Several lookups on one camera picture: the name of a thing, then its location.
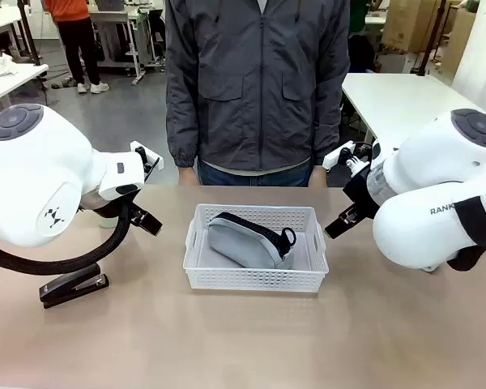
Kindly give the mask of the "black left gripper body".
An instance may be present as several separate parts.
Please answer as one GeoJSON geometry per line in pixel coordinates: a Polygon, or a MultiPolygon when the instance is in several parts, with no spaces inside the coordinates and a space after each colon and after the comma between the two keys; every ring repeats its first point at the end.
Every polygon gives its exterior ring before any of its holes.
{"type": "Polygon", "coordinates": [[[87,193],[83,196],[83,210],[93,211],[105,219],[126,216],[126,219],[131,221],[132,203],[136,195],[137,193],[129,193],[114,200],[105,200],[98,193],[87,193]]]}

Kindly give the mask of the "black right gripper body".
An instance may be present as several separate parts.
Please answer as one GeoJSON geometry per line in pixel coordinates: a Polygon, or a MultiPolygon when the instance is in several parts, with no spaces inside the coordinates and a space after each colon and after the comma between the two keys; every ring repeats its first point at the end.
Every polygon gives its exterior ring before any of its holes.
{"type": "Polygon", "coordinates": [[[367,165],[343,188],[344,194],[352,201],[352,205],[347,210],[357,216],[375,216],[379,209],[367,187],[369,173],[370,167],[367,165]]]}

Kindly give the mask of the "person left hand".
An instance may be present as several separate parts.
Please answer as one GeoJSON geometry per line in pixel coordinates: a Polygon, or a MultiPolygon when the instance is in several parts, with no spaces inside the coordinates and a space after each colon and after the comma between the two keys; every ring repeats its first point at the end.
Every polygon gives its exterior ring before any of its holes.
{"type": "Polygon", "coordinates": [[[327,188],[327,170],[321,165],[315,165],[309,178],[309,187],[327,188]]]}

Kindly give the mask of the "person right hand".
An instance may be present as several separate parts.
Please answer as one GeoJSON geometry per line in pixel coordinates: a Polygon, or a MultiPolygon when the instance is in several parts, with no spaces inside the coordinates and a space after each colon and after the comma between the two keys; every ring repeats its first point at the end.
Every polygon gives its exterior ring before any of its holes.
{"type": "Polygon", "coordinates": [[[194,170],[194,168],[179,168],[179,178],[178,183],[182,186],[199,186],[200,181],[194,170]]]}

